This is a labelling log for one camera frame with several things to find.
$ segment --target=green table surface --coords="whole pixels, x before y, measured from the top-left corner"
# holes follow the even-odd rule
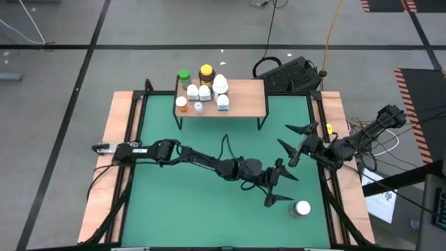
[[[288,161],[277,138],[295,146],[302,140],[284,125],[304,126],[310,122],[306,97],[270,96],[269,117],[261,131],[253,118],[186,118],[183,130],[179,130],[172,114],[173,99],[149,96],[141,134],[144,145],[177,139],[182,145],[217,157],[221,139],[228,134],[236,156],[259,159],[265,169],[277,158]],[[226,158],[231,156],[224,145],[222,159]],[[316,163],[303,155],[297,167],[287,168],[300,180],[281,177],[273,192],[308,201],[312,210],[305,217],[289,215],[291,201],[266,208],[265,195],[258,188],[242,191],[242,181],[225,181],[192,164],[163,168],[137,165],[122,245],[329,248]]]

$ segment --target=wooden table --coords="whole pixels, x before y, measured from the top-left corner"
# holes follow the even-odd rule
[[[125,129],[128,121],[128,115],[130,111],[130,104],[132,102],[132,91],[117,91],[114,93],[113,100],[111,102],[109,118],[105,128],[103,137],[104,142],[121,143],[124,140]],[[342,107],[341,96],[339,92],[322,92],[323,106],[325,110],[325,117],[327,123],[330,123],[333,130],[339,134],[340,137],[348,135],[348,128],[346,125],[346,117],[344,115],[344,108]],[[315,117],[318,120],[318,108],[317,103],[313,100]],[[138,111],[141,107],[141,101],[137,103],[137,114],[133,121],[134,131],[132,132],[131,140],[135,139],[136,125],[138,123]],[[318,127],[318,133],[321,133],[321,126]],[[97,167],[108,165],[112,160],[112,154],[102,155],[98,157]],[[350,167],[356,167],[355,161],[347,162],[346,165]],[[96,177],[102,170],[96,170],[94,177]],[[124,173],[124,181],[128,175],[129,168]],[[118,175],[118,168],[111,168],[105,173],[96,184],[93,186],[90,199],[86,205],[84,214],[84,220],[79,233],[79,242],[88,239],[93,232],[98,228],[105,216],[110,210],[112,204],[112,197],[114,193],[114,187],[116,184],[116,177]],[[344,210],[357,229],[364,235],[366,239],[374,243],[374,235],[371,230],[369,214],[367,213],[367,207],[365,204],[364,195],[362,193],[362,186],[360,178],[356,172],[350,169],[342,168],[337,171],[339,179],[339,187],[342,195],[342,201]],[[125,187],[125,182],[121,186],[121,191]],[[341,227],[339,224],[339,218],[334,210],[332,210],[334,230],[336,240],[338,244],[343,244],[343,236]],[[119,228],[122,223],[122,209],[116,216],[114,222],[113,235],[111,241],[118,241]]]
[[[217,103],[212,99],[202,102],[203,114],[197,115],[194,110],[195,101],[188,101],[189,109],[180,112],[174,104],[174,117],[178,128],[183,126],[184,117],[252,117],[257,118],[257,129],[260,130],[268,117],[268,100],[265,97],[265,84],[262,79],[228,79],[229,111],[218,111]],[[192,83],[200,86],[199,79],[193,79]],[[175,99],[179,96],[187,97],[186,90],[177,81]]]

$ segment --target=white bottle cap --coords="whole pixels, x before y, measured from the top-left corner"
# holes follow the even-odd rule
[[[210,89],[207,85],[200,86],[199,89],[200,96],[209,96],[210,95]]]
[[[228,81],[223,75],[218,74],[215,76],[212,89],[218,93],[225,93],[228,90]]]
[[[198,95],[198,88],[195,84],[190,84],[189,86],[187,86],[187,91],[186,91],[187,95],[191,95],[191,96],[197,96]]]
[[[298,203],[295,204],[295,211],[299,215],[307,215],[309,214],[311,209],[312,209],[311,206],[306,201],[299,201]]]
[[[185,98],[183,96],[179,96],[175,100],[175,105],[178,106],[178,107],[183,107],[186,104],[187,104],[187,98]]]
[[[229,105],[229,98],[226,95],[220,95],[217,98],[217,105]]]

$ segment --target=bottle label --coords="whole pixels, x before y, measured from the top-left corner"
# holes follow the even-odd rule
[[[198,95],[187,95],[188,100],[199,100]]]
[[[200,101],[209,101],[209,100],[210,100],[210,95],[200,96]]]
[[[229,110],[229,105],[217,105],[217,109],[219,111],[228,111]]]
[[[200,84],[206,85],[212,90],[213,82],[206,82],[206,81],[200,79]]]

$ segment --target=wooden frame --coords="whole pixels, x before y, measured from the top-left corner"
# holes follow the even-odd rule
[[[129,117],[130,104],[132,102],[133,92],[115,92],[113,101],[111,103],[111,109],[109,113],[109,119],[107,121],[106,130],[103,140],[105,142],[119,143],[123,141],[126,131],[127,120]],[[340,137],[348,135],[346,126],[346,118],[344,115],[344,109],[342,107],[341,97],[338,92],[322,92],[322,103],[325,108],[325,117],[327,123],[331,123],[334,131],[336,131]],[[313,105],[314,114],[318,114],[317,106]],[[133,124],[137,125],[139,116],[134,116]],[[132,139],[136,135],[137,126],[132,127]],[[109,164],[111,161],[111,155],[104,155],[98,158],[97,166]],[[348,163],[351,167],[356,167],[354,161]],[[129,173],[129,169],[125,169],[124,180]],[[97,184],[93,187],[90,195],[90,199],[87,203],[86,212],[84,215],[84,221],[79,234],[79,242],[85,241],[91,236],[91,234],[98,228],[102,220],[108,214],[116,185],[116,178],[118,176],[117,169],[111,168],[102,178],[100,178]],[[359,176],[356,172],[352,172],[349,169],[340,169],[337,172],[339,179],[340,190],[342,200],[344,204],[344,210],[353,221],[355,226],[362,232],[362,234],[369,241],[374,242],[373,232],[369,221],[369,215],[367,207],[365,205],[364,195],[362,193],[362,186]],[[125,182],[121,184],[121,189],[125,186]],[[343,236],[341,232],[341,225],[336,213],[332,210],[334,221],[334,232],[336,236],[336,242],[339,244],[343,242]],[[122,225],[122,209],[116,216],[114,221],[112,242],[119,240],[119,230]]]

